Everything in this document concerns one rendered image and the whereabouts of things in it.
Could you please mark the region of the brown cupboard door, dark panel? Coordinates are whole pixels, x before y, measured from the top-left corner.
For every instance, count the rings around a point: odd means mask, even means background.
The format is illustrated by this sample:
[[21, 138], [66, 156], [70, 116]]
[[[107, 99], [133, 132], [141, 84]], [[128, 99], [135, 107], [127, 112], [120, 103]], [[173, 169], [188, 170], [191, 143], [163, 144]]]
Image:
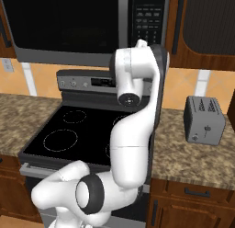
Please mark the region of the brown cupboard door, dark panel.
[[235, 0], [185, 0], [172, 54], [178, 0], [170, 0], [165, 48], [173, 68], [235, 72]]

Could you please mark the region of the brown wooden base cupboard door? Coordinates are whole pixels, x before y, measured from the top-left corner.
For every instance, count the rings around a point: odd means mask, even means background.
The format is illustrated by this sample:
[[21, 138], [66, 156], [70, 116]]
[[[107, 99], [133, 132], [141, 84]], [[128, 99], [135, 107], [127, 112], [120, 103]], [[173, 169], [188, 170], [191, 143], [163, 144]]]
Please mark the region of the brown wooden base cupboard door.
[[[155, 226], [152, 206], [158, 200]], [[235, 209], [198, 201], [151, 196], [146, 228], [235, 228]]]

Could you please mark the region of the plain brown cupboard door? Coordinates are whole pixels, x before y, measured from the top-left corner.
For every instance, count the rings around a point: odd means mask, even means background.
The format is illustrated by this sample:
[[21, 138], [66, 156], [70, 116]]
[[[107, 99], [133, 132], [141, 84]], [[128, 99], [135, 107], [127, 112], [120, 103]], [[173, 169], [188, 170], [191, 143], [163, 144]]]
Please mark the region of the plain brown cupboard door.
[[3, 24], [4, 24], [4, 28], [5, 28], [5, 31], [6, 31], [7, 38], [11, 41], [11, 44], [12, 44], [12, 46], [10, 48], [6, 48], [6, 46], [4, 44], [3, 37], [0, 34], [0, 58], [16, 58], [17, 56], [16, 56], [15, 49], [14, 49], [14, 46], [13, 46], [13, 43], [12, 43], [12, 40], [11, 40], [11, 35], [10, 35], [10, 32], [9, 32], [9, 28], [8, 28], [7, 23], [6, 23], [6, 16], [5, 16], [4, 9], [3, 9], [3, 6], [2, 6], [1, 2], [0, 2], [0, 16], [3, 20]]

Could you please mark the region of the black glass-top stove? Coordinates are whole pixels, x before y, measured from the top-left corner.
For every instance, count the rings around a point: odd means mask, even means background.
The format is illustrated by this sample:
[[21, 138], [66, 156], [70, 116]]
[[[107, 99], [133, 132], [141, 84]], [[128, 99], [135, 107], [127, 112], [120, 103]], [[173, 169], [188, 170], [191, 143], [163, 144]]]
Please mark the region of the black glass-top stove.
[[144, 81], [137, 107], [119, 105], [116, 84], [109, 72], [60, 70], [57, 82], [62, 103], [19, 152], [20, 164], [56, 172], [81, 160], [93, 173], [109, 170], [111, 130], [119, 120], [145, 108], [151, 80]]

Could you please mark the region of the grey two-slot toaster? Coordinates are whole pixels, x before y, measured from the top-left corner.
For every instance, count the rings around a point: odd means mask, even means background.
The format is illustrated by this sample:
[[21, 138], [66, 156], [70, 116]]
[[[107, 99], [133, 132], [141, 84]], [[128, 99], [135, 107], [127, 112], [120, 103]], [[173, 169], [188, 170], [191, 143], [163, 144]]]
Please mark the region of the grey two-slot toaster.
[[225, 125], [225, 117], [214, 97], [186, 98], [184, 126], [189, 143], [219, 145]]

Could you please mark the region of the brown wooden drawer front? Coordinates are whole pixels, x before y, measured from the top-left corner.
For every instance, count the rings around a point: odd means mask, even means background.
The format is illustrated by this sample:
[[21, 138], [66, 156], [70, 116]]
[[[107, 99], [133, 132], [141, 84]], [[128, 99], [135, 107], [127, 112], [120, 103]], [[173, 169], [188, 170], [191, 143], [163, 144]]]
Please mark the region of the brown wooden drawer front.
[[[185, 194], [185, 188], [189, 188], [191, 191], [198, 191], [203, 193], [209, 191], [210, 198], [187, 195]], [[181, 198], [184, 200], [203, 200], [210, 203], [217, 203], [235, 207], [235, 191], [223, 188], [212, 188], [201, 185], [193, 185], [182, 182], [152, 178], [151, 193], [153, 195]]]

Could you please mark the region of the brown base cupboard run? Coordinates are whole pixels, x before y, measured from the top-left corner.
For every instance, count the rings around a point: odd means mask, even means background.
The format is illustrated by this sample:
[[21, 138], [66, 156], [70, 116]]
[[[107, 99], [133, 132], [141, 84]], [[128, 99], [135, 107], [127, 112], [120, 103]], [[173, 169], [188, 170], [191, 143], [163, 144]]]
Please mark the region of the brown base cupboard run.
[[0, 154], [0, 215], [42, 223], [19, 169], [17, 157]]

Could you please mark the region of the grey wall socket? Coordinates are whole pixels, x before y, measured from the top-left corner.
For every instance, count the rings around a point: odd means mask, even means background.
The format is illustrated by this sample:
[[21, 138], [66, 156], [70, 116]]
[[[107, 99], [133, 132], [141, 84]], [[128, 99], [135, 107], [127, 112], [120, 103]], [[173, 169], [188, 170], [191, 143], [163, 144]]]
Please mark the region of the grey wall socket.
[[14, 68], [13, 68], [13, 65], [12, 65], [10, 59], [8, 59], [8, 58], [3, 58], [3, 59], [2, 59], [2, 65], [4, 66], [4, 70], [5, 70], [6, 72], [9, 72], [9, 73], [13, 73], [13, 72], [14, 72]]

